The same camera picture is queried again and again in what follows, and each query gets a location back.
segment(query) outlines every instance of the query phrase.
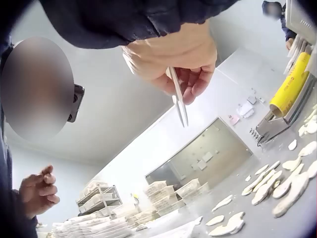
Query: white tweezers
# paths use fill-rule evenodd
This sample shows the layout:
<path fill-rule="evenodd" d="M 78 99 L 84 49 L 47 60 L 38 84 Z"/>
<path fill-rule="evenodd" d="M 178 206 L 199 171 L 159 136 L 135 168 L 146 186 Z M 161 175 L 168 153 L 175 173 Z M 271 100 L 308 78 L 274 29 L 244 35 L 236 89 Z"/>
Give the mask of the white tweezers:
<path fill-rule="evenodd" d="M 185 127 L 184 126 L 184 121 L 186 122 L 186 125 L 188 126 L 187 111 L 186 111 L 186 107 L 185 107 L 184 102 L 183 102 L 183 94 L 182 94 L 182 91 L 180 89 L 180 85 L 179 85 L 177 74 L 175 72 L 174 67 L 168 67 L 167 70 L 170 73 L 170 76 L 171 76 L 171 78 L 172 78 L 172 80 L 174 82 L 175 89 L 176 89 L 176 95 L 173 95 L 172 98 L 173 98 L 173 102 L 174 102 L 174 104 L 176 106 L 179 119 L 180 119 L 183 127 Z"/>

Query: dough piece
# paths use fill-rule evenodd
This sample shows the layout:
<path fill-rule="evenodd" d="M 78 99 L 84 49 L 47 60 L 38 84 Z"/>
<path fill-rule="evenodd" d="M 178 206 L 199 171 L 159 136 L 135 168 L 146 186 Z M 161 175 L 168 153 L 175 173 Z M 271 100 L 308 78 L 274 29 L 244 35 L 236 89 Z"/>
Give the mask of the dough piece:
<path fill-rule="evenodd" d="M 293 140 L 292 143 L 289 144 L 288 149 L 294 150 L 296 148 L 296 146 L 297 146 L 297 140 L 295 139 L 295 140 Z"/>
<path fill-rule="evenodd" d="M 248 195 L 250 194 L 250 190 L 252 191 L 252 189 L 259 183 L 261 182 L 261 180 L 264 178 L 265 176 L 265 171 L 262 172 L 259 177 L 253 182 L 251 183 L 249 186 L 247 186 L 243 191 L 242 191 L 242 196 Z"/>
<path fill-rule="evenodd" d="M 274 185 L 275 181 L 280 179 L 282 176 L 282 170 L 276 172 L 266 184 L 262 185 L 256 192 L 254 198 L 252 199 L 252 205 L 257 205 L 263 201 L 264 198 L 268 195 L 270 188 Z"/>
<path fill-rule="evenodd" d="M 225 235 L 228 233 L 235 234 L 237 233 L 244 225 L 244 220 L 242 217 L 244 216 L 244 212 L 239 212 L 233 215 L 229 220 L 227 226 L 218 226 L 213 229 L 209 235 L 210 236 L 219 236 Z"/>
<path fill-rule="evenodd" d="M 276 180 L 275 183 L 273 184 L 273 188 L 277 188 L 280 185 L 281 181 Z"/>
<path fill-rule="evenodd" d="M 247 182 L 249 182 L 250 179 L 251 179 L 251 176 L 249 175 L 245 180 L 246 180 Z"/>
<path fill-rule="evenodd" d="M 292 180 L 291 190 L 287 197 L 285 197 L 274 209 L 274 217 L 283 216 L 288 209 L 300 198 L 300 196 L 305 192 L 309 182 L 308 173 L 304 172 L 302 174 L 294 176 Z"/>
<path fill-rule="evenodd" d="M 300 164 L 282 184 L 280 184 L 276 189 L 274 189 L 273 198 L 279 199 L 288 192 L 292 183 L 292 179 L 294 178 L 294 176 L 300 174 L 303 167 L 304 164 Z"/>
<path fill-rule="evenodd" d="M 225 199 L 223 199 L 221 202 L 219 202 L 211 211 L 214 212 L 214 211 L 216 211 L 218 208 L 229 204 L 229 203 L 232 201 L 231 198 L 232 198 L 232 195 L 229 195 L 228 197 L 226 197 Z"/>
<path fill-rule="evenodd" d="M 306 131 L 309 134 L 314 134 L 317 132 L 317 123 L 313 120 L 310 120 L 307 124 Z"/>
<path fill-rule="evenodd" d="M 264 170 L 266 170 L 268 167 L 268 164 L 264 165 L 262 168 L 260 168 L 258 171 L 256 171 L 256 173 L 254 175 L 258 175 L 260 173 L 262 173 Z"/>
<path fill-rule="evenodd" d="M 262 185 L 266 184 L 267 181 L 268 181 L 275 173 L 276 173 L 276 171 L 275 171 L 274 169 L 273 169 L 272 171 L 270 171 L 270 172 L 268 173 L 268 175 L 266 175 L 266 176 L 264 177 L 264 179 L 262 179 L 261 182 L 259 182 L 258 185 L 255 186 L 255 188 L 253 189 L 253 192 L 257 192 L 258 189 L 259 189 Z"/>
<path fill-rule="evenodd" d="M 309 166 L 307 173 L 309 178 L 313 178 L 317 175 L 317 160 Z"/>
<path fill-rule="evenodd" d="M 242 196 L 246 196 L 246 195 L 249 195 L 250 193 L 252 193 L 252 189 L 248 190 L 248 191 L 242 191 L 241 195 Z"/>
<path fill-rule="evenodd" d="M 302 125 L 301 128 L 298 130 L 298 135 L 302 137 L 305 134 L 306 125 Z"/>
<path fill-rule="evenodd" d="M 206 226 L 212 226 L 217 223 L 220 223 L 224 220 L 224 215 L 216 216 L 213 219 L 211 219 L 209 222 L 206 223 Z"/>
<path fill-rule="evenodd" d="M 310 142 L 308 145 L 306 145 L 299 153 L 298 156 L 307 156 L 310 155 L 311 153 L 313 153 L 313 151 L 316 149 L 317 147 L 317 142 L 316 141 L 312 141 Z"/>
<path fill-rule="evenodd" d="M 317 114 L 317 108 L 313 109 L 313 112 L 304 120 L 304 123 L 309 122 L 314 115 Z"/>
<path fill-rule="evenodd" d="M 277 166 L 280 165 L 280 161 L 276 161 L 270 168 L 268 168 L 266 171 L 265 171 L 265 175 L 267 175 L 269 172 L 271 172 L 271 170 L 275 169 Z"/>
<path fill-rule="evenodd" d="M 301 157 L 298 157 L 296 160 L 289 160 L 282 164 L 284 169 L 290 170 L 293 172 L 301 164 Z"/>

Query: stainless steel table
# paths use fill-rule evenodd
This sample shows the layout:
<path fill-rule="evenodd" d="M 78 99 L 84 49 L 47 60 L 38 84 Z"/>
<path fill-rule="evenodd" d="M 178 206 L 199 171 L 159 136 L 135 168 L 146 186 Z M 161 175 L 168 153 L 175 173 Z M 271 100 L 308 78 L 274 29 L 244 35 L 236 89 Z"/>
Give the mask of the stainless steel table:
<path fill-rule="evenodd" d="M 215 216 L 224 215 L 224 222 L 219 223 L 218 225 L 226 225 L 228 219 L 232 215 L 241 211 L 245 212 L 243 217 L 245 225 L 242 230 L 236 234 L 224 235 L 222 237 L 308 237 L 310 233 L 316 229 L 316 178 L 310 180 L 309 185 L 301 198 L 284 216 L 280 218 L 273 217 L 272 209 L 281 201 L 282 198 L 274 199 L 269 197 L 260 204 L 253 206 L 251 204 L 251 200 L 254 197 L 254 193 L 251 193 L 248 196 L 242 196 L 241 192 L 248 184 L 256 179 L 257 176 L 255 176 L 254 173 L 259 168 L 265 164 L 272 165 L 278 160 L 281 161 L 281 164 L 287 160 L 295 160 L 298 152 L 304 146 L 317 139 L 316 134 L 305 135 L 302 138 L 298 136 L 298 129 L 303 125 L 304 119 L 310 115 L 312 112 L 312 106 L 317 102 L 316 89 L 317 87 L 315 86 L 308 102 L 296 122 L 291 126 L 291 128 L 277 136 L 273 141 L 266 144 L 260 158 L 252 156 L 243 166 L 238 168 L 228 178 L 213 188 L 210 191 L 210 194 L 200 197 L 192 204 L 187 205 L 176 212 L 157 219 L 151 224 L 152 228 L 136 232 L 133 237 L 152 237 L 203 216 L 201 225 L 196 226 L 194 229 L 193 237 L 207 238 L 209 237 L 208 233 L 217 225 L 208 227 L 205 225 L 206 222 Z M 297 147 L 294 151 L 290 151 L 288 149 L 288 145 L 294 139 L 297 139 Z M 302 163 L 304 163 L 304 168 L 302 171 L 307 171 L 308 167 L 314 160 L 316 160 L 316 158 L 316 150 L 313 154 L 303 157 Z M 288 177 L 290 172 L 283 169 L 281 164 L 276 168 L 276 170 L 282 170 L 285 177 Z M 248 175 L 251 175 L 250 182 L 245 181 L 245 178 Z M 231 203 L 219 208 L 215 212 L 211 212 L 212 208 L 219 201 L 230 194 L 233 195 L 233 201 Z"/>

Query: metal shelf rack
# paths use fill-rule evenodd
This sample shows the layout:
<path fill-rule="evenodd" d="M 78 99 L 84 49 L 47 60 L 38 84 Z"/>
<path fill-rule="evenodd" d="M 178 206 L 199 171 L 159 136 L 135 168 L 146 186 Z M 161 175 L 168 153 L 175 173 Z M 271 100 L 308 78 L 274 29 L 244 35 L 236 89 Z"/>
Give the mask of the metal shelf rack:
<path fill-rule="evenodd" d="M 114 194 L 113 199 L 106 199 L 105 198 L 104 194 L 109 193 L 109 192 Z M 86 210 L 82 214 L 88 215 L 88 214 L 94 213 L 96 211 L 99 211 L 102 208 L 106 208 L 107 214 L 111 217 L 111 219 L 114 218 L 112 212 L 109 209 L 109 206 L 110 205 L 113 205 L 113 206 L 122 205 L 122 200 L 120 199 L 117 188 L 114 185 L 109 187 L 109 186 L 103 186 L 103 185 L 98 184 L 94 190 L 90 191 L 84 198 L 77 201 L 78 207 L 83 206 L 89 199 L 91 199 L 96 194 L 101 194 L 102 201 L 94 204 L 91 208 L 89 208 L 88 210 Z"/>

